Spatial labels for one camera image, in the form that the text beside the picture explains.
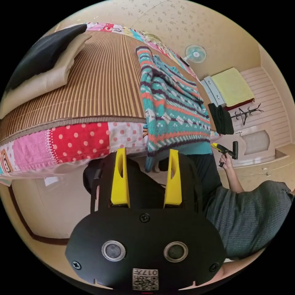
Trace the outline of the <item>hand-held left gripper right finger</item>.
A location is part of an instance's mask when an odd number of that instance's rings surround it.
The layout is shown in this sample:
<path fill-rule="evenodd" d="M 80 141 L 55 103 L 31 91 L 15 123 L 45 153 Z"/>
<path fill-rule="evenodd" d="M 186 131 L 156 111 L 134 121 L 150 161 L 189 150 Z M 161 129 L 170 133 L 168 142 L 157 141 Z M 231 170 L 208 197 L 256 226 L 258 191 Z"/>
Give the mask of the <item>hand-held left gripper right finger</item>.
<path fill-rule="evenodd" d="M 181 174 L 179 165 L 179 153 L 170 149 L 167 183 L 164 197 L 164 208 L 169 206 L 180 206 L 182 204 Z"/>

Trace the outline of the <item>person's right hand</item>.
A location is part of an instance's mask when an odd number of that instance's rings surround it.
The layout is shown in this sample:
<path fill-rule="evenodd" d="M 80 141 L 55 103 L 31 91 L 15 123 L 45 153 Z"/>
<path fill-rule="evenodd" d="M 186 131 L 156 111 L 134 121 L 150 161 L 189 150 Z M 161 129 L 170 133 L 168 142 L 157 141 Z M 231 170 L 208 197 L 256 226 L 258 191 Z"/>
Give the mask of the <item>person's right hand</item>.
<path fill-rule="evenodd" d="M 232 160 L 229 153 L 222 154 L 219 163 L 225 171 L 233 169 Z"/>

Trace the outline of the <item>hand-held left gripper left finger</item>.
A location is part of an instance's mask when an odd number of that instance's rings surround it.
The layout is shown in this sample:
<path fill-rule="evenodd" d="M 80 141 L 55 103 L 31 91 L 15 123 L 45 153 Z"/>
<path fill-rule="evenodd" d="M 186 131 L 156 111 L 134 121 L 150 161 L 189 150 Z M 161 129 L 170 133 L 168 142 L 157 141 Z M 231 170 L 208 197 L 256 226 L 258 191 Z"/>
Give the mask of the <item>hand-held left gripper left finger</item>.
<path fill-rule="evenodd" d="M 116 152 L 112 181 L 111 203 L 114 206 L 130 207 L 126 149 Z"/>

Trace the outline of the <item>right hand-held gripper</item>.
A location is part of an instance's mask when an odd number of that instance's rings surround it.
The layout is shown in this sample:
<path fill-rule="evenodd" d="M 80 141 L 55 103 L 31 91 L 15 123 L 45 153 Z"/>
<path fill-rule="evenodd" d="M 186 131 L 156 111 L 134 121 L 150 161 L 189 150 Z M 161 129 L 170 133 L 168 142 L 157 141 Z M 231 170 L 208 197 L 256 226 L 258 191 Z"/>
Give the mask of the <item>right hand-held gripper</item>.
<path fill-rule="evenodd" d="M 218 150 L 221 154 L 225 154 L 225 153 L 229 153 L 232 159 L 233 156 L 233 152 L 230 151 L 229 149 L 225 148 L 224 146 L 217 144 L 217 143 L 212 143 L 211 147 L 213 147 L 214 149 Z"/>

